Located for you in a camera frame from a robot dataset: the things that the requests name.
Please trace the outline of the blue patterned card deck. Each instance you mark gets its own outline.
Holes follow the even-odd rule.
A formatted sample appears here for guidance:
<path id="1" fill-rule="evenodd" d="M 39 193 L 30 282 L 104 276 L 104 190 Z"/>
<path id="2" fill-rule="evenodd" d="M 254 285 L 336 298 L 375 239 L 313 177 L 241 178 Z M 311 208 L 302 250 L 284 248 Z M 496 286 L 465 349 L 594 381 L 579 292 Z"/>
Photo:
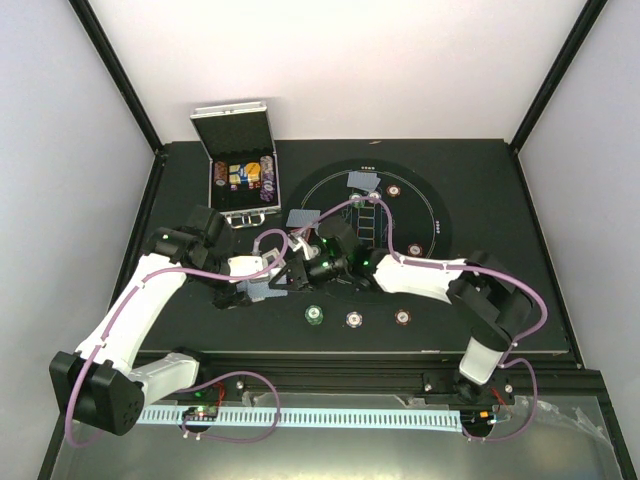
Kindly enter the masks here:
<path id="1" fill-rule="evenodd" d="M 268 281 L 244 280 L 237 284 L 237 290 L 246 293 L 252 302 L 263 301 L 271 297 Z"/>

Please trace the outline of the blue white poker chip stack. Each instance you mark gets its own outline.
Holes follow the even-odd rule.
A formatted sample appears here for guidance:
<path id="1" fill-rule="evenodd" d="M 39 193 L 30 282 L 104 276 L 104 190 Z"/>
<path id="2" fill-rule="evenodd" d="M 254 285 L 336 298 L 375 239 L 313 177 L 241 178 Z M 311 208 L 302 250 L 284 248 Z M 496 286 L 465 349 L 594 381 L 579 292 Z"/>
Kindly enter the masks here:
<path id="1" fill-rule="evenodd" d="M 346 315 L 345 323 L 351 328 L 358 328 L 363 323 L 363 317 L 358 312 L 350 312 Z"/>

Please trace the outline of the dealt blue card top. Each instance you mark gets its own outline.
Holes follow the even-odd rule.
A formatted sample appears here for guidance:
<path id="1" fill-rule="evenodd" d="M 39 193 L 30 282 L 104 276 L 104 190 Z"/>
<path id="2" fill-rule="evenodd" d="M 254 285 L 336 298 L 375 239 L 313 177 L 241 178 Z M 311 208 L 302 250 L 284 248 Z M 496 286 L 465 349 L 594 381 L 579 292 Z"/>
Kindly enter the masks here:
<path id="1" fill-rule="evenodd" d="M 351 171 L 348 174 L 347 186 L 349 188 L 368 190 L 370 183 L 371 183 L 371 176 L 367 172 Z"/>

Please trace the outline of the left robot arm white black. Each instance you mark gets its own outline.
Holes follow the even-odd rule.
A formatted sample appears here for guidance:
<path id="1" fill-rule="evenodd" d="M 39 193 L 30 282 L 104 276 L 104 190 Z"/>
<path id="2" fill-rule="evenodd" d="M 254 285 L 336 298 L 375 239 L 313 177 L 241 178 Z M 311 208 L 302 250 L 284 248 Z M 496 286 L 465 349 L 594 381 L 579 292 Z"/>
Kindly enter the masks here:
<path id="1" fill-rule="evenodd" d="M 169 353 L 137 368 L 143 340 L 171 297 L 190 277 L 233 286 L 269 271 L 259 255 L 220 257 L 215 230 L 158 229 L 145 246 L 134 274 L 96 329 L 72 353 L 57 353 L 49 366 L 56 400 L 64 415 L 67 442 L 77 422 L 122 436 L 142 410 L 178 391 L 193 399 L 214 388 L 213 372 L 185 353 Z"/>

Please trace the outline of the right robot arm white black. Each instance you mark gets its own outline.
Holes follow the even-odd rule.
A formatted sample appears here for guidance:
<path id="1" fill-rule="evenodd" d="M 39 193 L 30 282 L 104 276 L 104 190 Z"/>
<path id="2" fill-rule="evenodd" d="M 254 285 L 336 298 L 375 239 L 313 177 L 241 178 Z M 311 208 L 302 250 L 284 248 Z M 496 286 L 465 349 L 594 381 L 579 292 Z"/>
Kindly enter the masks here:
<path id="1" fill-rule="evenodd" d="M 395 256 L 383 249 L 297 254 L 269 275 L 269 287 L 311 291 L 341 279 L 359 290 L 410 294 L 452 306 L 470 331 L 466 350 L 452 378 L 452 394 L 463 404 L 478 403 L 491 390 L 491 378 L 529 319 L 537 293 L 497 269 L 493 257 L 428 260 Z"/>

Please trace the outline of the dealt blue card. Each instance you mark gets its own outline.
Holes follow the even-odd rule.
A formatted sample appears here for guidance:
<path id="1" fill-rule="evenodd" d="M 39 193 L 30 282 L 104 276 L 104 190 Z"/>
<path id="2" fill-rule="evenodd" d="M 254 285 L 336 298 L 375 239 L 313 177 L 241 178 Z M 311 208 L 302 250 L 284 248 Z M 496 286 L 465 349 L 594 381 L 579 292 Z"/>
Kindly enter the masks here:
<path id="1" fill-rule="evenodd" d="M 371 176 L 367 172 L 351 171 L 348 174 L 347 186 L 349 188 L 368 190 L 370 183 L 371 183 Z"/>
<path id="2" fill-rule="evenodd" d="M 290 229 L 299 229 L 313 224 L 320 217 L 321 211 L 317 209 L 291 209 L 285 226 Z"/>

